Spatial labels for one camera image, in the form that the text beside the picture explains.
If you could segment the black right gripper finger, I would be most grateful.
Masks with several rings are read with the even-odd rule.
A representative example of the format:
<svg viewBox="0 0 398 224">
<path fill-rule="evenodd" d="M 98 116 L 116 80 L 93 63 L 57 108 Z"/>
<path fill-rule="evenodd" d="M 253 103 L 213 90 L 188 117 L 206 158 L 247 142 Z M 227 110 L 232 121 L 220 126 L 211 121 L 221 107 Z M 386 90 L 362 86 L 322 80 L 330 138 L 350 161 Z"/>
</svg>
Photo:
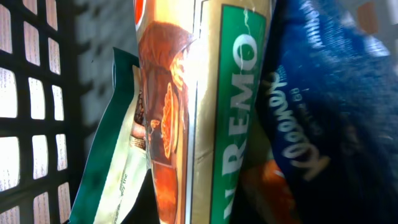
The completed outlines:
<svg viewBox="0 0 398 224">
<path fill-rule="evenodd" d="M 136 202 L 127 214 L 122 224 L 159 224 L 157 202 L 155 198 L 154 184 L 151 170 L 147 170 L 146 176 L 140 188 Z"/>
</svg>

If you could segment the green snack bag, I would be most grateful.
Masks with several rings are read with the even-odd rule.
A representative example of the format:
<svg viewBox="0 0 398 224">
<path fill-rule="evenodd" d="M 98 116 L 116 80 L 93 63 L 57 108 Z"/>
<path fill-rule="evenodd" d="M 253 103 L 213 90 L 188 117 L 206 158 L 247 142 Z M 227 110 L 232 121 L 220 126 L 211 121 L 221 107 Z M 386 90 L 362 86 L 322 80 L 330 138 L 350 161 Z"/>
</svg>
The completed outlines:
<svg viewBox="0 0 398 224">
<path fill-rule="evenodd" d="M 113 50 L 113 95 L 99 122 L 69 223 L 122 223 L 146 176 L 146 153 L 139 126 L 131 131 L 139 102 L 139 59 Z"/>
</svg>

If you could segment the spaghetti pasta packet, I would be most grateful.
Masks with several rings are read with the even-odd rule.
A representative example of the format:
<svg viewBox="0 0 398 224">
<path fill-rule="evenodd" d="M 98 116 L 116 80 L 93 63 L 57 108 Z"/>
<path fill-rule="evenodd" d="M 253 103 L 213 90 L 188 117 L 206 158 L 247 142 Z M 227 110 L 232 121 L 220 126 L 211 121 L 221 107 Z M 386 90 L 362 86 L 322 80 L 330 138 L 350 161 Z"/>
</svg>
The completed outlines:
<svg viewBox="0 0 398 224">
<path fill-rule="evenodd" d="M 299 223 L 256 121 L 272 1 L 136 1 L 161 223 Z"/>
</svg>

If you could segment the grey plastic basket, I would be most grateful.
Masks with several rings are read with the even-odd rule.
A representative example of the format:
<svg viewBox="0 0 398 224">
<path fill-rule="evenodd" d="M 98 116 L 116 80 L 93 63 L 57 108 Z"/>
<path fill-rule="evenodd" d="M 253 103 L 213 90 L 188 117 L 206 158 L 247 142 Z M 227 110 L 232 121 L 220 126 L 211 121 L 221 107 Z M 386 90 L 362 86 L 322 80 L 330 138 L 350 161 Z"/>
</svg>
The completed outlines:
<svg viewBox="0 0 398 224">
<path fill-rule="evenodd" d="M 266 47 L 277 2 L 272 1 Z M 65 84 L 66 58 L 71 49 L 63 36 L 65 25 L 60 22 L 62 6 L 63 1 L 1 2 L 2 223 L 27 222 L 24 210 L 28 205 L 33 208 L 36 223 L 69 223 L 88 159 L 72 151 L 78 130 L 72 123 L 72 106 L 65 104 L 65 99 L 76 86 Z M 139 49 L 135 56 L 139 59 Z M 264 61 L 254 108 L 273 156 L 256 107 Z M 137 71 L 141 78 L 134 117 L 137 124 L 131 134 L 136 137 L 138 127 L 144 128 L 142 138 L 149 170 L 140 60 Z M 28 203 L 11 200 L 18 190 L 29 189 L 31 184 L 36 184 L 36 188 L 30 192 Z"/>
</svg>

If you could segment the blue toothpaste box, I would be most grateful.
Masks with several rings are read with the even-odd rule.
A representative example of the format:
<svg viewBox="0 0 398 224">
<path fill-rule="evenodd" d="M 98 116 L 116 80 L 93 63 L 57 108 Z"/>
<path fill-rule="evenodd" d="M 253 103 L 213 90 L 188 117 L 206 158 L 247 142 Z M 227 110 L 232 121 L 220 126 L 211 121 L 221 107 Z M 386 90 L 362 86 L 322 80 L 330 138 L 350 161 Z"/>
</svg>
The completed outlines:
<svg viewBox="0 0 398 224">
<path fill-rule="evenodd" d="M 278 1 L 257 97 L 304 223 L 397 222 L 397 74 L 336 1 Z"/>
</svg>

